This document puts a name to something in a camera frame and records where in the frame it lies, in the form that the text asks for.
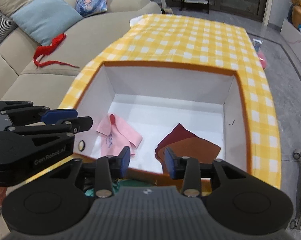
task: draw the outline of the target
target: metal screw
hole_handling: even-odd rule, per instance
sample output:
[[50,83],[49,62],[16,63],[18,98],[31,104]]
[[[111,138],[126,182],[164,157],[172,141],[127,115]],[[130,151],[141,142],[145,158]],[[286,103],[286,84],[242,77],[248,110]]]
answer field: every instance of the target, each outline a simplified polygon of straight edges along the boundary
[[297,226],[297,223],[296,223],[295,220],[291,221],[290,224],[289,224],[289,228],[290,228],[290,229],[295,229],[296,226]]
[[84,141],[80,141],[78,144],[78,150],[80,152],[82,152],[85,149],[85,142]]
[[100,198],[107,198],[112,195],[111,191],[108,189],[100,189],[96,191],[96,196]]
[[199,196],[199,191],[197,189],[193,189],[193,188],[186,189],[184,191],[184,195],[186,197],[197,197],[197,196]]

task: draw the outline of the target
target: dark red cloth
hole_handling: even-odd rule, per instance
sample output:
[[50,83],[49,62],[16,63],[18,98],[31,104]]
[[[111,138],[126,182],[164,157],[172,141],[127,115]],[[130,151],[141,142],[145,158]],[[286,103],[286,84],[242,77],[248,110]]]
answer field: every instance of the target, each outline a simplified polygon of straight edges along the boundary
[[164,150],[170,147],[177,157],[188,156],[197,159],[200,163],[212,163],[220,152],[220,147],[202,138],[187,138],[178,142],[174,142],[161,148],[158,152],[160,163],[163,167],[163,173],[168,174],[165,164]]
[[35,54],[34,54],[34,64],[37,67],[45,67],[45,66],[48,66],[48,65],[51,65],[51,64],[59,64],[59,65],[67,65],[67,66],[78,68],[77,66],[73,66],[71,64],[60,62],[60,61],[57,61],[57,60],[49,60],[49,61],[46,61],[46,62],[43,62],[43,63],[40,63],[40,62],[37,61],[37,58],[39,56],[48,56],[48,55],[52,54],[55,51],[55,49],[57,49],[57,47],[62,43],[62,41],[64,39],[66,39],[66,34],[62,33],[62,34],[59,34],[56,38],[52,39],[52,44],[51,45],[49,45],[49,46],[39,46],[36,49]]
[[176,127],[169,133],[158,145],[155,150],[155,157],[156,159],[160,159],[158,156],[158,152],[161,148],[166,147],[169,144],[174,142],[181,141],[187,138],[198,137],[197,135],[193,134],[192,132],[186,130],[180,123],[176,125]]

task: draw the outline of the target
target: floor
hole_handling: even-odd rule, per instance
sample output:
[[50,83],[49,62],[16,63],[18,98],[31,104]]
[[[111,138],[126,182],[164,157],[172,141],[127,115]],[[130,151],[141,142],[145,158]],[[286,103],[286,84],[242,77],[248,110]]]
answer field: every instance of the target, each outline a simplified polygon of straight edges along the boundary
[[[212,21],[225,22],[246,29],[251,38],[263,40],[261,50],[266,56],[268,67],[266,77],[273,96],[278,119],[282,151],[282,186],[281,189],[291,198],[296,208],[297,184],[301,166],[292,157],[295,148],[301,148],[301,63],[290,49],[280,33],[272,28],[263,27],[261,22],[247,18],[210,11],[209,14],[196,11],[179,11],[173,8],[174,14],[197,17]],[[301,240],[301,230],[287,230],[296,240]]]

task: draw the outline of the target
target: pink balloon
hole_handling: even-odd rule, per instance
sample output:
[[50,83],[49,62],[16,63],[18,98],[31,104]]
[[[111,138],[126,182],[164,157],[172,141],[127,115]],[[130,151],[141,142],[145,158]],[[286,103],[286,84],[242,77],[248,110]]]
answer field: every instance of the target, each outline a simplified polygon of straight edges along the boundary
[[258,57],[259,57],[259,61],[261,63],[261,66],[263,67],[263,69],[266,68],[267,66],[267,60],[266,60],[266,57],[264,55],[264,53],[260,50],[258,53],[257,53]]

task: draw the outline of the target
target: door frame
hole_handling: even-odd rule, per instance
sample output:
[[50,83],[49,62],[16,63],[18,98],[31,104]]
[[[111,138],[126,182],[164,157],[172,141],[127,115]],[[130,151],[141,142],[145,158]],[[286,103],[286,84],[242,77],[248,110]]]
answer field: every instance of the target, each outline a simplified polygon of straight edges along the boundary
[[[262,10],[258,11],[258,15],[252,15],[251,13],[247,13],[242,11],[241,13],[238,13],[238,10],[236,9],[231,9],[231,8],[226,8],[228,12],[244,17],[249,17],[251,19],[257,20],[257,21],[263,21],[263,24],[265,26],[268,25],[269,22],[269,16],[270,16],[270,11],[271,11],[271,6],[272,6],[272,1],[273,0],[260,0],[259,8],[262,8]],[[167,0],[161,0],[162,7],[166,8],[167,6],[171,7],[180,7],[180,1],[168,1]],[[220,6],[221,0],[215,0],[215,5],[211,5],[210,8],[212,10],[220,10],[224,11],[223,7]]]

